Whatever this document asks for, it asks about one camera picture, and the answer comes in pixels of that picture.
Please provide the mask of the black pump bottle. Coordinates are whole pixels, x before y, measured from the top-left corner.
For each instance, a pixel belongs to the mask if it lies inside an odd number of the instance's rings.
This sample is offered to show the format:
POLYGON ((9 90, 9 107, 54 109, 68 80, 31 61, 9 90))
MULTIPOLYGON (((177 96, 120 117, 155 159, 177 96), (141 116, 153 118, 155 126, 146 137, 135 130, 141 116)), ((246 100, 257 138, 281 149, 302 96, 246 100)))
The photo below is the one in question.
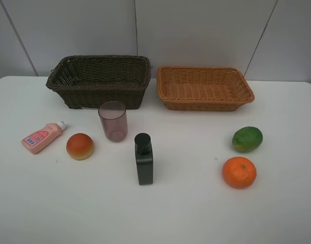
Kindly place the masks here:
POLYGON ((135 160, 139 185, 153 184, 153 152, 151 137, 146 133, 139 133, 134 138, 135 160))

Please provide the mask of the translucent purple plastic cup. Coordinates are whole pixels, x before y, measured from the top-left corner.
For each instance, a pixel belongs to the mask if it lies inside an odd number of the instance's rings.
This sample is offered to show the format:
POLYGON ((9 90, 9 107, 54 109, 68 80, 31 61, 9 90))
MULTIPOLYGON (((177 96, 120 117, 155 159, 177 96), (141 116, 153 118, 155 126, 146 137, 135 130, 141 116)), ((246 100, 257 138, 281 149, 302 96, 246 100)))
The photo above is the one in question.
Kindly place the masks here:
POLYGON ((127 114, 124 104, 109 101, 98 109, 106 138, 112 142, 123 141, 128 134, 127 114))

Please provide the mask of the green lime fruit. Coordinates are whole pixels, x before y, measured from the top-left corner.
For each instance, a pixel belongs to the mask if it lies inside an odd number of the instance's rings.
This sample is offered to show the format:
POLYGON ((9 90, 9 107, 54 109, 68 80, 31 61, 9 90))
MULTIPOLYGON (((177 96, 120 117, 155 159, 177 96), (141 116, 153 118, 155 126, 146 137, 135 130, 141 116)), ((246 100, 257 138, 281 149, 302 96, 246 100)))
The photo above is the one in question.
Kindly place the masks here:
POLYGON ((262 132, 256 127, 244 127, 235 132, 232 137, 232 146, 241 153, 256 150, 263 141, 262 132))

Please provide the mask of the orange tangerine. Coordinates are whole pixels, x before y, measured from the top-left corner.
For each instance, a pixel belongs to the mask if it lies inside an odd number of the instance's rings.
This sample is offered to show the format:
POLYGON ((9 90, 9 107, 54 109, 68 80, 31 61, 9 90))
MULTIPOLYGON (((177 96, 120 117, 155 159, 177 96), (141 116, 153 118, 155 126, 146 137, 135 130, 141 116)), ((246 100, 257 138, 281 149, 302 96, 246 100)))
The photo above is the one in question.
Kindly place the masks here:
POLYGON ((233 157, 223 164, 222 177, 229 186, 235 189, 245 189, 254 183, 257 170, 249 159, 233 157))

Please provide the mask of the pink lotion bottle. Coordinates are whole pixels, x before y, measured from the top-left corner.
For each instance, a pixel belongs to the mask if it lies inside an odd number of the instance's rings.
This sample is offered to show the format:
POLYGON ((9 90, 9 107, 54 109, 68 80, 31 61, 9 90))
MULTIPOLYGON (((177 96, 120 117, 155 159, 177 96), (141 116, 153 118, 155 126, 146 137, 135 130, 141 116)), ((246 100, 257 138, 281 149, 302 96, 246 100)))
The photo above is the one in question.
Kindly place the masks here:
POLYGON ((49 123, 21 140, 21 144, 32 154, 37 154, 60 136, 67 127, 63 121, 49 123))

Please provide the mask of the light orange wicker basket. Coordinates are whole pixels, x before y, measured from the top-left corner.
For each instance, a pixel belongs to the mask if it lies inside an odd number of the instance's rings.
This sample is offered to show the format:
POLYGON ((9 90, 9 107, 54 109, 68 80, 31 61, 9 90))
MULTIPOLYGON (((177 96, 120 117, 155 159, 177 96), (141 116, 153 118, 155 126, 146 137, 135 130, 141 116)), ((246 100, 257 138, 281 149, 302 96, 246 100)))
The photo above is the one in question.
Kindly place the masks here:
POLYGON ((255 99, 241 72, 230 67, 161 66, 157 93, 178 111, 235 111, 255 99))

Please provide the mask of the round bread bun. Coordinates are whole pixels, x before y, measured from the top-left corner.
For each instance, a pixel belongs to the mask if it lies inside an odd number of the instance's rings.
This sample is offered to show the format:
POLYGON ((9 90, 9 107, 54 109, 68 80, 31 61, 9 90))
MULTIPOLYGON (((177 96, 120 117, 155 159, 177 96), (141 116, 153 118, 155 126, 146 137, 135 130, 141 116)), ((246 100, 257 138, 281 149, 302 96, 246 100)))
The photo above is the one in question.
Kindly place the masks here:
POLYGON ((94 152, 94 142, 86 134, 77 133, 72 135, 66 145, 69 156, 77 161, 89 158, 94 152))

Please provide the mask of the dark brown wicker basket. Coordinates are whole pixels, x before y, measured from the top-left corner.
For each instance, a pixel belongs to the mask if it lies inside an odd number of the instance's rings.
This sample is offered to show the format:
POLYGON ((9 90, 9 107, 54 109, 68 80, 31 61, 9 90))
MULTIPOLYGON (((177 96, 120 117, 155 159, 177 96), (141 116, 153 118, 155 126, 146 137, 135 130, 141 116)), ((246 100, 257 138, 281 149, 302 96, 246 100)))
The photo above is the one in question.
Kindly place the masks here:
POLYGON ((51 71, 46 86, 70 109, 98 109, 109 101, 138 109, 150 79, 150 61, 144 56, 73 55, 51 71))

